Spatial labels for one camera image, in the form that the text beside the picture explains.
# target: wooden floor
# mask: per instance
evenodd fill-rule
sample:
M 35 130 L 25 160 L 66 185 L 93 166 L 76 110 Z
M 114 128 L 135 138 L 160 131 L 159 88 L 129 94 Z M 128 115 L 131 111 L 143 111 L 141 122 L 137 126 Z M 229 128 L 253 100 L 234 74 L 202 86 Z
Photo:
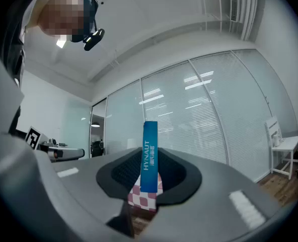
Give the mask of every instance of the wooden floor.
M 269 174 L 264 179 L 260 180 L 258 184 L 267 193 L 276 198 L 281 206 L 284 206 L 298 199 L 298 178 L 296 177 L 295 173 L 297 168 L 297 163 L 294 163 L 293 174 L 290 180 L 288 179 L 287 175 L 274 172 L 273 174 Z M 130 206 L 130 210 L 134 229 L 134 237 L 137 238 L 139 234 L 148 226 L 155 214 L 134 206 Z
M 264 179 L 260 180 L 258 184 L 278 200 L 278 202 L 284 206 L 290 202 L 298 199 L 298 178 L 296 177 L 295 170 L 298 168 L 297 163 L 293 163 L 293 173 L 289 180 L 287 175 L 280 173 L 273 173 L 267 175 Z

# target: white chair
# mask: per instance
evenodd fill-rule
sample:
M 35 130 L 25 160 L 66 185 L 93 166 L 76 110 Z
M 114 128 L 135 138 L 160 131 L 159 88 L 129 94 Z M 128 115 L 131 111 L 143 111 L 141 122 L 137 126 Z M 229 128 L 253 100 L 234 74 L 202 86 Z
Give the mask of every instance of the white chair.
M 276 116 L 266 121 L 266 126 L 268 129 L 269 141 L 271 145 L 271 173 L 275 171 L 284 175 L 288 175 L 289 179 L 291 179 L 293 162 L 298 162 L 298 159 L 293 159 L 293 150 L 298 145 L 298 136 L 282 138 L 281 129 Z M 272 137 L 274 134 L 278 134 L 281 139 L 280 145 L 277 147 L 274 147 L 273 141 L 272 141 Z M 289 159 L 289 155 L 286 158 L 281 159 L 281 162 L 287 161 L 287 164 L 282 169 L 273 168 L 274 151 L 276 151 L 277 153 L 290 152 L 290 159 Z M 289 164 L 290 164 L 290 172 L 284 171 L 289 166 Z

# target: window blinds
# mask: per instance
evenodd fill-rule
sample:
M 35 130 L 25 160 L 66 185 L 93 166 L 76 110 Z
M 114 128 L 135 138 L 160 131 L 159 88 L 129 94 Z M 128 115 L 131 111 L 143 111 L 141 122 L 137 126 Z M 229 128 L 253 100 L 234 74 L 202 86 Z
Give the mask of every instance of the window blinds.
M 231 166 L 258 180 L 269 171 L 265 121 L 271 118 L 260 88 L 231 52 L 196 58 L 192 63 L 211 91 L 222 119 Z
M 143 116 L 140 82 L 132 83 L 108 96 L 105 149 L 106 154 L 129 147 L 142 146 Z
M 278 75 L 257 50 L 233 51 L 253 75 L 269 102 L 272 115 L 280 123 L 283 137 L 296 136 L 297 125 L 294 110 Z
M 226 164 L 218 118 L 189 62 L 155 73 L 141 82 L 145 119 L 158 121 L 159 147 Z

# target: checkered paper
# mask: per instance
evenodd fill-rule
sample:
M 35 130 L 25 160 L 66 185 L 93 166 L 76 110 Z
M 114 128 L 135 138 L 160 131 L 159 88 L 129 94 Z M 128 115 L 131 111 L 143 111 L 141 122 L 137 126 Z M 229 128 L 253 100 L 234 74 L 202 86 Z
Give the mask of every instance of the checkered paper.
M 140 191 L 140 176 L 134 184 L 128 195 L 128 204 L 156 212 L 156 198 L 163 193 L 163 183 L 158 173 L 158 192 L 157 193 L 145 193 Z

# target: gray surface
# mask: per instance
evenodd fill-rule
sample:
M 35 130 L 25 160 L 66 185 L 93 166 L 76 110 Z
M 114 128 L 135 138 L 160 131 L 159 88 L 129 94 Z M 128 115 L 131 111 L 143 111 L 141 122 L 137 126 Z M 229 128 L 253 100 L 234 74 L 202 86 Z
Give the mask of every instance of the gray surface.
M 92 215 L 106 222 L 118 214 L 122 201 L 110 199 L 98 187 L 96 172 L 104 164 L 126 155 L 122 153 L 86 159 L 54 163 L 55 170 L 76 167 L 77 174 L 62 178 L 70 194 Z M 271 218 L 280 208 L 279 204 L 259 186 L 225 164 L 167 150 L 199 168 L 202 184 L 185 203 L 160 207 L 157 215 L 139 236 L 140 241 L 229 241 L 249 232 L 228 195 L 242 190 L 258 210 Z
M 0 196 L 14 217 L 44 241 L 131 240 L 94 218 L 70 195 L 46 153 L 10 135 L 0 135 Z
M 261 188 L 222 163 L 173 150 L 202 173 L 202 184 L 184 204 L 160 207 L 140 235 L 141 241 L 229 241 L 249 232 L 231 203 L 230 192 L 242 190 L 267 218 L 280 208 Z
M 101 166 L 133 150 L 52 164 L 46 153 L 33 151 L 24 140 L 0 135 L 0 194 L 16 218 L 44 240 L 131 241 L 104 224 L 120 213 L 122 201 L 108 198 L 95 177 Z M 249 235 L 228 198 L 236 190 L 268 218 L 279 210 L 273 198 L 233 168 L 167 151 L 197 166 L 202 184 L 185 203 L 160 207 L 138 240 L 229 241 Z M 79 172 L 68 177 L 59 178 L 54 171 L 72 167 Z
M 61 178 L 64 186 L 82 207 L 103 223 L 106 223 L 114 216 L 120 214 L 123 201 L 121 199 L 109 198 L 99 187 L 96 181 L 96 174 L 105 164 L 123 157 L 133 150 L 129 149 L 120 153 L 85 160 L 56 162 L 53 163 L 53 167 L 56 172 L 73 167 L 79 170 L 76 174 Z

